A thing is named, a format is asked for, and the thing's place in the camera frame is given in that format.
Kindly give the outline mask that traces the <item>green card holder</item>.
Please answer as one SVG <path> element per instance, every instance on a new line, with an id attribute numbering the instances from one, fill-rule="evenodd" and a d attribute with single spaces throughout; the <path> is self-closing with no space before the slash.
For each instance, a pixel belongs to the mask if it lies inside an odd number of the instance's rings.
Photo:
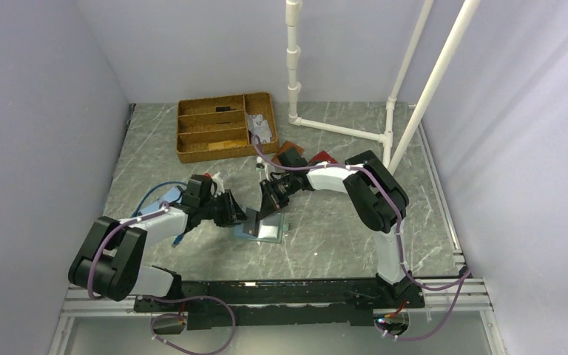
<path id="1" fill-rule="evenodd" d="M 234 227 L 236 238 L 261 243 L 280 243 L 283 235 L 288 231 L 285 214 L 278 212 L 260 221 L 257 220 L 257 211 L 247 207 L 245 210 L 247 220 Z"/>

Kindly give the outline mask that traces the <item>orange credit card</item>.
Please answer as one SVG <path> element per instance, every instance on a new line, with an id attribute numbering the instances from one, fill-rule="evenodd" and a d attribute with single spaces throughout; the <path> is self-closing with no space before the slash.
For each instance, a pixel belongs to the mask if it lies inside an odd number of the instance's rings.
<path id="1" fill-rule="evenodd" d="M 248 146 L 248 143 L 246 141 L 242 141 L 242 140 L 233 140 L 233 141 L 224 141 L 223 142 L 223 147 L 225 149 L 233 149 L 233 148 L 241 148 L 244 146 Z"/>

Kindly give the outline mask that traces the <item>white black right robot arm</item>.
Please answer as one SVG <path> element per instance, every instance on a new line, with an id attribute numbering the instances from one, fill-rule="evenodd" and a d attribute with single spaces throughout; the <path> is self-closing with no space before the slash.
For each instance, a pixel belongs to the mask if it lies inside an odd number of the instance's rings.
<path id="1" fill-rule="evenodd" d="M 394 226 L 405 217 L 409 197 L 382 164 L 367 150 L 343 164 L 307 161 L 295 148 L 279 154 L 275 172 L 260 182 L 262 193 L 256 220 L 262 220 L 286 207 L 298 191 L 346 193 L 362 223 L 373 231 L 377 254 L 378 297 L 387 307 L 395 307 L 406 298 L 410 281 L 399 259 Z"/>

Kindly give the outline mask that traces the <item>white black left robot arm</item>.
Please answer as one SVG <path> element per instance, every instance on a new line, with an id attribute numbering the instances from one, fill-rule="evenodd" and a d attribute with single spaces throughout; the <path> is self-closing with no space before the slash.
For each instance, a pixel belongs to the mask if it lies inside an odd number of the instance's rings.
<path id="1" fill-rule="evenodd" d="M 73 285 L 92 300 L 121 301 L 129 295 L 153 296 L 166 311 L 183 300 L 179 274 L 143 264 L 143 253 L 170 237 L 185 236 L 204 220 L 221 228 L 247 221 L 246 213 L 216 176 L 192 175 L 173 183 L 157 202 L 130 218 L 99 217 L 91 226 L 68 271 Z"/>

